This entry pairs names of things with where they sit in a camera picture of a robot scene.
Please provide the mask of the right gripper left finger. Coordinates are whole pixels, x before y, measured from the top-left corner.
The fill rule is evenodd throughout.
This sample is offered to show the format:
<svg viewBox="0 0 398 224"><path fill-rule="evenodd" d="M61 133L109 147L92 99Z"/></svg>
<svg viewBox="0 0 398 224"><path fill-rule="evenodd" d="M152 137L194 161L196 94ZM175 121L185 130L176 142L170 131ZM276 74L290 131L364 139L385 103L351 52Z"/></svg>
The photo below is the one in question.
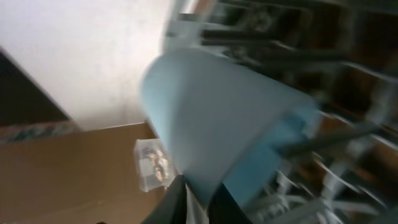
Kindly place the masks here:
<svg viewBox="0 0 398 224"><path fill-rule="evenodd" d="M186 224L187 189L185 178L178 175L169 185L163 199L141 224Z"/></svg>

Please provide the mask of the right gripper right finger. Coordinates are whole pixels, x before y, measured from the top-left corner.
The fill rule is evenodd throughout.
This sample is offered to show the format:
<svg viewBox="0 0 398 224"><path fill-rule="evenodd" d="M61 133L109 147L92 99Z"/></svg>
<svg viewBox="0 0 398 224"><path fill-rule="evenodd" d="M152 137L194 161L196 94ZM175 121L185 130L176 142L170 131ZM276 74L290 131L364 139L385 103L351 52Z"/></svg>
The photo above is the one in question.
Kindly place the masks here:
<svg viewBox="0 0 398 224"><path fill-rule="evenodd" d="M211 199L207 213L209 224L252 224L224 184Z"/></svg>

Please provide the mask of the blue cup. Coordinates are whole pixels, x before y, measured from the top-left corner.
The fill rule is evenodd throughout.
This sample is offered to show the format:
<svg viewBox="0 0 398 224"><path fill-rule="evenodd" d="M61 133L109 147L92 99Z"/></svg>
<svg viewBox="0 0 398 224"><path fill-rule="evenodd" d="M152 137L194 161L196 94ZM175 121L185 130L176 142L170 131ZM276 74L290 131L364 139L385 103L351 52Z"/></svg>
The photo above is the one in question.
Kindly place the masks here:
<svg viewBox="0 0 398 224"><path fill-rule="evenodd" d="M307 140L320 114L309 95L197 49L158 57L141 86L144 109L196 199L224 185L244 206L274 178L279 152Z"/></svg>

